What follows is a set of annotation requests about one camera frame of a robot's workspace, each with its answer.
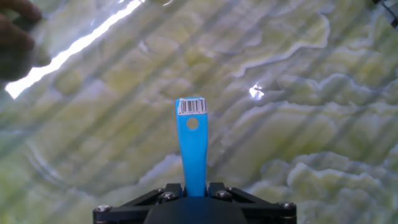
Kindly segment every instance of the hole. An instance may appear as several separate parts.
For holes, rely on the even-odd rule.
[[[196,118],[189,118],[187,121],[187,126],[189,129],[195,129],[198,126],[198,120]]]

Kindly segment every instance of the black mount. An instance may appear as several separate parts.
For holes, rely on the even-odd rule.
[[[186,197],[180,184],[148,192],[120,207],[93,210],[93,224],[296,224],[293,203],[269,203],[223,183],[211,183],[205,197]]]

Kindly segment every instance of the barcode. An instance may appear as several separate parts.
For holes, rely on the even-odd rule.
[[[178,104],[178,115],[207,113],[206,100],[203,98],[194,100],[181,99]]]

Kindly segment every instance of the blue plastic tab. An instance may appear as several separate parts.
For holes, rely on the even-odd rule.
[[[178,99],[175,101],[175,114],[187,196],[204,197],[208,144],[206,101],[202,97]],[[189,118],[197,119],[196,128],[187,126]]]

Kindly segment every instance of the finger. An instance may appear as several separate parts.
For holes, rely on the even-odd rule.
[[[35,42],[27,32],[0,15],[0,44],[30,50],[34,47]]]
[[[41,10],[29,0],[0,0],[0,8],[12,9],[32,21],[42,18]]]

